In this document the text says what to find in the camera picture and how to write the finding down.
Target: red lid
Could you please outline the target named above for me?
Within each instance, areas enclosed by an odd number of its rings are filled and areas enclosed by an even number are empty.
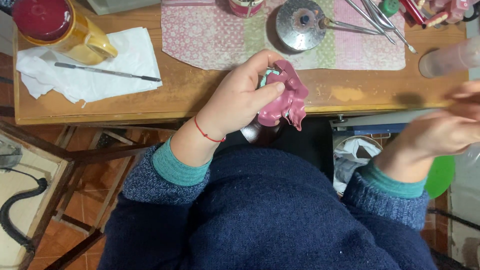
[[[17,0],[12,17],[22,34],[52,41],[67,32],[71,12],[65,0]]]

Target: red string bracelet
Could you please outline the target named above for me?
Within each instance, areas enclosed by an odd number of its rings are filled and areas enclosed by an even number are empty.
[[[224,142],[225,139],[227,138],[227,137],[225,136],[225,137],[223,137],[223,139],[221,139],[221,140],[219,140],[219,141],[214,140],[214,139],[210,138],[210,137],[208,136],[208,134],[205,134],[205,133],[200,129],[200,127],[199,127],[198,124],[197,124],[197,117],[196,117],[196,116],[193,118],[193,121],[195,121],[195,125],[197,126],[198,130],[200,131],[200,133],[202,133],[202,135],[203,135],[205,138],[211,140],[212,142],[221,143],[221,142]]]

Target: black cable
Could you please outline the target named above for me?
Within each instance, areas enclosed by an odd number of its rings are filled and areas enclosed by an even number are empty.
[[[27,199],[27,198],[31,198],[31,197],[35,197],[37,195],[40,195],[42,194],[46,189],[47,189],[47,186],[48,186],[48,182],[45,178],[40,178],[40,179],[37,179],[35,178],[33,175],[31,174],[28,174],[28,173],[25,173],[25,172],[21,172],[21,171],[17,171],[17,170],[14,170],[14,169],[10,169],[10,168],[0,168],[0,170],[7,170],[7,171],[12,171],[12,172],[18,172],[18,173],[21,173],[21,174],[24,174],[24,175],[27,175],[27,176],[30,176],[32,177],[36,183],[38,184],[38,188],[35,189],[35,190],[31,190],[31,191],[25,191],[25,192],[21,192],[21,193],[18,193],[18,194],[15,194],[13,195],[12,197],[10,197],[0,208],[0,225],[1,227],[4,229],[4,231],[11,237],[13,238],[13,240],[15,240],[18,244],[20,244],[21,246],[24,246],[25,249],[28,251],[28,252],[32,252],[32,253],[35,253],[35,247],[32,243],[32,240],[31,239],[28,239],[27,237],[25,237],[23,235],[22,232],[18,231],[18,229],[14,226],[14,224],[12,223],[12,221],[10,220],[10,216],[9,216],[9,212],[10,212],[10,208],[12,207],[12,205],[19,201],[19,200],[23,200],[23,199]]]

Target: green bottle cap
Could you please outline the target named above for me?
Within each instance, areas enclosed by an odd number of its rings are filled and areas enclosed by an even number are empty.
[[[393,14],[397,13],[398,6],[398,0],[383,0],[378,5],[378,8],[380,8],[387,17],[392,17]]]

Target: wooden table top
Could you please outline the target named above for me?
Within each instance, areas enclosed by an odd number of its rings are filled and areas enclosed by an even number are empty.
[[[77,3],[75,6],[106,33],[146,27],[155,49],[163,86],[158,90],[89,102],[82,108],[83,101],[72,104],[55,91],[34,99],[19,80],[19,72],[15,72],[15,118],[18,124],[151,123],[190,117],[208,101],[228,73],[192,67],[162,52],[160,5],[102,16]],[[426,52],[465,38],[464,23],[425,30],[419,25],[406,25],[406,39],[419,54],[414,55],[406,49],[406,68],[403,70],[299,71],[302,82],[310,90],[305,99],[305,110],[307,113],[337,113],[443,107],[446,105],[443,94],[451,87],[467,81],[468,73],[426,79],[418,71],[418,62]],[[33,46],[14,30],[15,55],[18,50]]]

